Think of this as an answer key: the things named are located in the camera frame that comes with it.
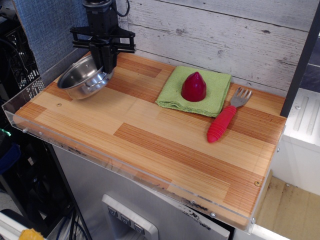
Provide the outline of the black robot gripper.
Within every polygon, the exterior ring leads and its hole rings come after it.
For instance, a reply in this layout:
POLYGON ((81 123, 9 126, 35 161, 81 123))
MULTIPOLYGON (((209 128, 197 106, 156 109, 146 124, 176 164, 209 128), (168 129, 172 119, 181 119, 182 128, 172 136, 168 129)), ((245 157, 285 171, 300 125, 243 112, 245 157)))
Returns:
MULTIPOLYGON (((103 67, 105 73, 111 73, 117 66, 117 53, 136 51, 134 32, 120 26, 110 32, 110 6, 111 4, 85 4, 88 26, 70 29, 73 46, 89 49, 96 68, 103 67)), ((118 17, 127 16, 129 10, 129 6, 124 14, 117 10, 118 17)))

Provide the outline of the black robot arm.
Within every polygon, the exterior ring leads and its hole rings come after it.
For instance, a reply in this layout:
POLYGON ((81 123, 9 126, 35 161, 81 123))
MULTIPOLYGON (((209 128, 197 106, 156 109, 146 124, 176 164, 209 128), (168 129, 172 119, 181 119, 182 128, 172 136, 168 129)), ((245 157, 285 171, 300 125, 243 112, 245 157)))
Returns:
POLYGON ((136 45, 132 31, 119 26, 118 17, 129 14, 130 3, 124 14, 117 9, 114 0, 84 0, 82 2, 88 26, 72 27, 72 44, 75 48, 88 49, 97 69, 110 74, 117 66, 119 53, 135 53, 136 45))

